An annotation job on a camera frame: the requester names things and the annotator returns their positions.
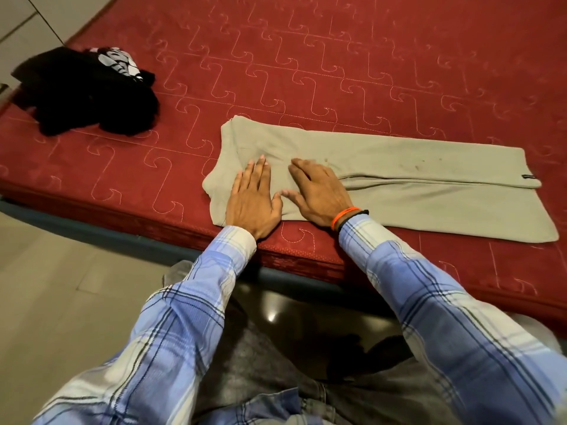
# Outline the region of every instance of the mattress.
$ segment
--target mattress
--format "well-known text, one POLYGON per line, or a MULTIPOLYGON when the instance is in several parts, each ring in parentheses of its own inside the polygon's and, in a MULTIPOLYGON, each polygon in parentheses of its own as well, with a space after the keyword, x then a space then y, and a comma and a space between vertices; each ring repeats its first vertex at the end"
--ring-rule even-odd
MULTIPOLYGON (((46 213, 204 249, 220 126, 255 121, 517 146, 560 240, 393 231, 472 295, 567 330, 564 0, 115 0, 70 46, 118 46, 157 76, 155 127, 40 135, 0 116, 0 194, 46 213)), ((368 288, 335 236, 281 223, 266 267, 368 288)))

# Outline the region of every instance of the plaid sleeve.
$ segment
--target plaid sleeve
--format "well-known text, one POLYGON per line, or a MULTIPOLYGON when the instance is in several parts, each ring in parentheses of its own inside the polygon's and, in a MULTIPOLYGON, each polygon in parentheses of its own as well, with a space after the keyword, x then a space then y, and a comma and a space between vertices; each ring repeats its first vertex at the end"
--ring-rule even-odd
POLYGON ((474 300, 366 215, 339 241, 392 307, 404 337, 464 423, 554 423, 565 412, 567 359, 508 315, 474 300))
POLYGON ((146 301, 124 350, 63 386, 34 423, 189 423, 226 304, 255 251, 250 233, 224 228, 182 282, 146 301))

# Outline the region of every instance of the orange bracelet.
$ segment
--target orange bracelet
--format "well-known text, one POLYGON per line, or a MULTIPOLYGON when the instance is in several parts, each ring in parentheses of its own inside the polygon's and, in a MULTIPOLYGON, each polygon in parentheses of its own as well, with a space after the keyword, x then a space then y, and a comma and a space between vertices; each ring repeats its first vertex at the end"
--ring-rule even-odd
POLYGON ((334 231, 335 230, 335 224, 337 223, 337 221, 339 219, 341 219, 345 214, 347 214, 348 212, 352 212, 352 210, 358 210, 358 211, 362 211, 361 208, 358 207, 349 207, 347 209, 344 209, 342 212, 340 212, 339 214, 337 214, 335 216, 335 218, 333 219, 333 221, 330 223, 330 228, 334 231))

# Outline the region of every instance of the plaid shirt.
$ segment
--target plaid shirt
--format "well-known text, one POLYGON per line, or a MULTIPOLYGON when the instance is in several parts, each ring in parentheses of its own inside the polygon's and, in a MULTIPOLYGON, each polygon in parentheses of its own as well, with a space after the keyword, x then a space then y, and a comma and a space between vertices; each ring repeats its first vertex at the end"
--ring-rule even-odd
MULTIPOLYGON (((547 424, 564 417, 567 359, 366 215, 346 222, 343 249, 386 299, 416 358, 464 423, 547 424)), ((124 350, 57 392, 37 424, 187 424, 212 361, 237 276, 256 251, 226 227, 184 281, 153 294, 124 350)), ((297 388, 212 412, 201 423, 326 421, 301 412, 297 388)))

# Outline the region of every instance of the black bracelet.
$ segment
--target black bracelet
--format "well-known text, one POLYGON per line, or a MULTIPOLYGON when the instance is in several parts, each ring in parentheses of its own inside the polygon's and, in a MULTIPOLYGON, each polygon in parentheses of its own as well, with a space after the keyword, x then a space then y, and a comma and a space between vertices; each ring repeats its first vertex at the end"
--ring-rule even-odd
POLYGON ((348 218, 346 218, 344 221, 342 221, 341 224, 338 226, 337 233, 341 232, 341 228, 346 223, 346 221, 348 221, 350 218, 353 218, 353 217, 358 216, 358 215, 369 215, 369 214, 370 214, 370 212, 368 210, 360 210, 360 212, 356 212, 355 214, 350 215, 348 218))

